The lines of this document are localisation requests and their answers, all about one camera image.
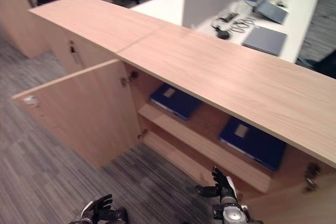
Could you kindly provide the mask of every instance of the open cabinet door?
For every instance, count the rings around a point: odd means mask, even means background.
[[[138,144],[122,61],[111,60],[15,95],[33,118],[95,167]]]
[[[310,193],[303,193],[301,185],[245,203],[251,216],[264,224],[335,223],[336,174],[320,177],[316,183],[319,189]]]

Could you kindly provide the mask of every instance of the wooden top surface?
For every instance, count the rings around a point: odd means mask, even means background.
[[[30,10],[336,167],[336,81],[100,0]]]
[[[58,0],[29,11],[113,52],[167,24],[101,0]]]
[[[336,81],[229,41],[169,25],[126,62],[336,167]]]

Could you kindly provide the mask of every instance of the blue folder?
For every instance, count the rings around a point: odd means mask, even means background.
[[[199,99],[167,83],[151,94],[150,99],[183,120],[188,120],[202,103]]]
[[[271,170],[279,168],[286,147],[285,142],[234,117],[228,121],[219,139]]]

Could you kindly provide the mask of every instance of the computer mouse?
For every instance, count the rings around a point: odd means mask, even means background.
[[[286,5],[282,1],[277,2],[277,6],[281,6],[281,7],[286,8]]]
[[[217,37],[220,39],[229,39],[231,37],[231,34],[228,31],[219,30],[217,32]]]

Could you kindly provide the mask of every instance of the wooden cabinet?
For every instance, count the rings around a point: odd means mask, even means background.
[[[28,0],[0,0],[1,37],[28,58],[49,50],[38,32]]]
[[[14,97],[40,124],[99,167],[138,144],[140,127],[123,63],[112,60]]]
[[[61,0],[32,12],[71,74],[14,99],[90,164],[144,143],[203,185],[213,185],[218,166],[266,223],[331,222],[334,80],[105,2]],[[163,82],[204,102],[188,121],[150,102]],[[288,143],[278,171],[218,141],[231,115]],[[321,189],[304,195],[311,162],[321,167]]]
[[[67,73],[74,73],[115,58],[113,53],[79,35],[45,19],[34,18],[40,24],[43,37]]]
[[[127,79],[134,71],[138,77]],[[184,122],[151,103],[149,94],[161,83],[114,59],[25,91],[14,99],[95,167],[143,142],[203,185],[213,184],[211,168],[219,166],[253,206],[254,216],[269,220],[265,223],[303,223],[307,221],[303,212],[312,208],[315,212],[309,212],[310,219],[323,218],[324,214],[331,220],[332,213],[328,215],[325,208],[330,210],[336,199],[335,184],[328,179],[335,179],[332,167],[288,146],[280,170],[273,173],[217,140],[228,114],[205,103]],[[323,176],[318,183],[321,181],[322,188],[302,194],[309,162],[321,166]]]

